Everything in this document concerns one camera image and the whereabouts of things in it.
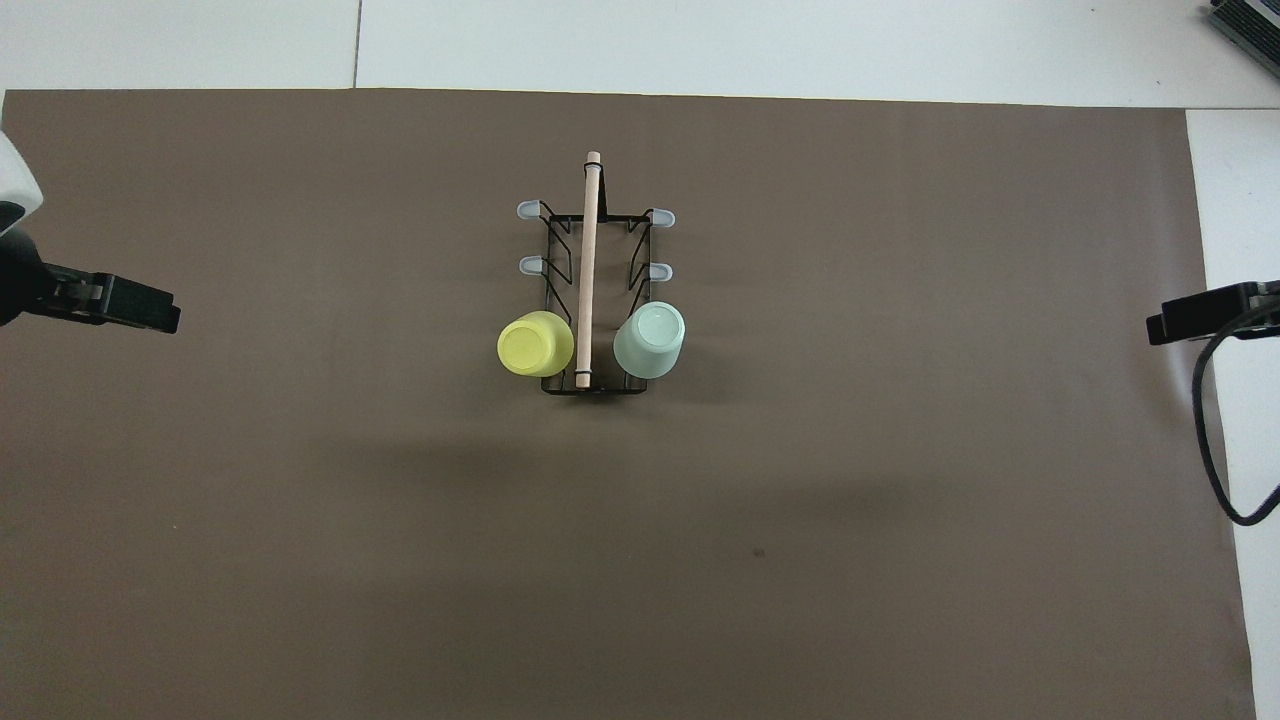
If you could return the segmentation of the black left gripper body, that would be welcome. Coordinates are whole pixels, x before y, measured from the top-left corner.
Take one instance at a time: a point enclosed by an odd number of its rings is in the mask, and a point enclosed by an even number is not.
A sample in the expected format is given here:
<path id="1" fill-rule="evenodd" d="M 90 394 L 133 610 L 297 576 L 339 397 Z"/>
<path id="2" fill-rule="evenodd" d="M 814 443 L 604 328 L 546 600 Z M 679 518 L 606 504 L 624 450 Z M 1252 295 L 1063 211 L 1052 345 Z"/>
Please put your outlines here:
<path id="1" fill-rule="evenodd" d="M 22 228 L 10 228 L 1 237 L 1 325 L 51 292 L 52 273 L 33 240 Z"/>

